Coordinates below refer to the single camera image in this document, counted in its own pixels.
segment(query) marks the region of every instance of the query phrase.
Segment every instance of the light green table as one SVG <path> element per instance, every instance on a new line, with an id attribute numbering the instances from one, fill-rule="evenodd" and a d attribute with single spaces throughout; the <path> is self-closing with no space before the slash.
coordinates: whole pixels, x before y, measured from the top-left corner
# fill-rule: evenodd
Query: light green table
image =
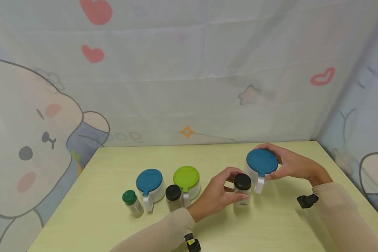
<path id="1" fill-rule="evenodd" d="M 70 189 L 29 252 L 99 252 L 168 214 L 165 198 L 152 214 L 130 216 L 122 193 L 135 187 L 136 177 L 148 168 L 159 169 L 166 185 L 174 171 L 191 165 L 208 181 L 227 166 L 244 167 L 256 144 L 100 148 Z M 378 213 L 359 193 L 335 162 L 316 142 L 287 142 L 288 148 L 323 165 L 335 182 L 343 184 L 364 219 L 378 236 Z M 314 208 L 301 209 L 296 201 L 311 193 L 307 181 L 271 181 L 261 195 L 253 195 L 248 211 L 232 206 L 198 223 L 194 233 L 204 252 L 221 251 L 333 251 L 329 236 Z M 177 251 L 186 251 L 181 246 Z"/>

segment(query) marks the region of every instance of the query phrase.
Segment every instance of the black clip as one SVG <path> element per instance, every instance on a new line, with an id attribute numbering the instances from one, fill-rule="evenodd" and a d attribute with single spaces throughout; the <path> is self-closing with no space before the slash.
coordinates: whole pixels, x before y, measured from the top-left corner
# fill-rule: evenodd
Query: black clip
<path id="1" fill-rule="evenodd" d="M 184 239 L 189 252 L 200 252 L 200 243 L 197 239 L 194 239 L 192 233 L 185 235 Z"/>
<path id="2" fill-rule="evenodd" d="M 303 195 L 297 198 L 297 201 L 302 209 L 312 207 L 318 200 L 319 197 L 316 194 L 311 194 L 309 196 Z"/>

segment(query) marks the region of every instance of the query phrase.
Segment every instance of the beige sleeve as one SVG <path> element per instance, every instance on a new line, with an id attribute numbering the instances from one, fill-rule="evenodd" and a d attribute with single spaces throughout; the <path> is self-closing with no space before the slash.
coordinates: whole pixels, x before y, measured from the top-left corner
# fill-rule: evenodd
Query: beige sleeve
<path id="1" fill-rule="evenodd" d="M 315 186 L 315 204 L 335 247 L 342 252 L 378 252 L 378 238 L 365 223 L 345 188 L 338 183 Z"/>
<path id="2" fill-rule="evenodd" d="M 170 252 L 184 242 L 183 237 L 194 225 L 188 210 L 181 208 L 120 242 L 110 252 Z"/>

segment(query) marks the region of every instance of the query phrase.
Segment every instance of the finger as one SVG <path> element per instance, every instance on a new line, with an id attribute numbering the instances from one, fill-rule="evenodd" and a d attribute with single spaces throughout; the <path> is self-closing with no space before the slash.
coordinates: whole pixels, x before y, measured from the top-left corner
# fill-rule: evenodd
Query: finger
<path id="1" fill-rule="evenodd" d="M 227 193 L 233 193 L 234 192 L 234 188 L 229 188 L 227 186 L 224 186 L 224 191 L 226 191 Z"/>
<path id="2" fill-rule="evenodd" d="M 283 164 L 281 156 L 282 156 L 283 151 L 286 150 L 285 148 L 279 147 L 279 146 L 271 144 L 271 143 L 263 143 L 263 144 L 259 144 L 258 146 L 256 146 L 253 149 L 267 149 L 267 150 L 271 151 L 276 156 L 280 165 Z"/>
<path id="3" fill-rule="evenodd" d="M 277 179 L 280 179 L 282 177 L 287 177 L 289 175 L 290 174 L 287 171 L 287 169 L 284 166 L 282 166 L 279 170 L 276 170 L 276 171 L 272 172 L 271 174 L 266 175 L 265 179 L 266 180 L 277 180 Z"/>
<path id="4" fill-rule="evenodd" d="M 239 173 L 244 173 L 242 170 L 234 167 L 227 167 L 222 172 L 216 175 L 216 179 L 218 179 L 220 182 L 225 183 L 231 175 L 237 175 Z"/>
<path id="5" fill-rule="evenodd" d="M 227 178 L 226 180 L 227 180 L 228 182 L 234 183 L 234 178 L 235 178 L 235 176 L 237 176 L 237 175 L 238 175 L 238 173 L 231 174 L 230 177 Z"/>
<path id="6" fill-rule="evenodd" d="M 240 202 L 248 198 L 249 196 L 246 194 L 225 194 L 224 203 L 228 206 L 229 204 Z"/>

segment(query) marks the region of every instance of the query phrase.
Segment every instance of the red heart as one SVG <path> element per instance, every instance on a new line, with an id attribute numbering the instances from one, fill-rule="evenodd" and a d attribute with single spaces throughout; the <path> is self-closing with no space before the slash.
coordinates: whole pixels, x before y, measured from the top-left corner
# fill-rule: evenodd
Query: red heart
<path id="1" fill-rule="evenodd" d="M 99 48 L 91 49 L 88 45 L 81 46 L 84 56 L 93 63 L 101 62 L 104 59 L 104 52 Z"/>
<path id="2" fill-rule="evenodd" d="M 315 86 L 323 86 L 329 84 L 329 82 L 332 81 L 334 75 L 335 69 L 333 67 L 329 67 L 324 73 L 314 75 L 309 82 L 311 82 L 311 84 Z M 326 78 L 326 80 L 317 80 L 317 78 Z"/>
<path id="3" fill-rule="evenodd" d="M 103 26 L 112 18 L 112 7 L 105 0 L 80 0 L 80 5 L 89 21 L 96 26 Z"/>

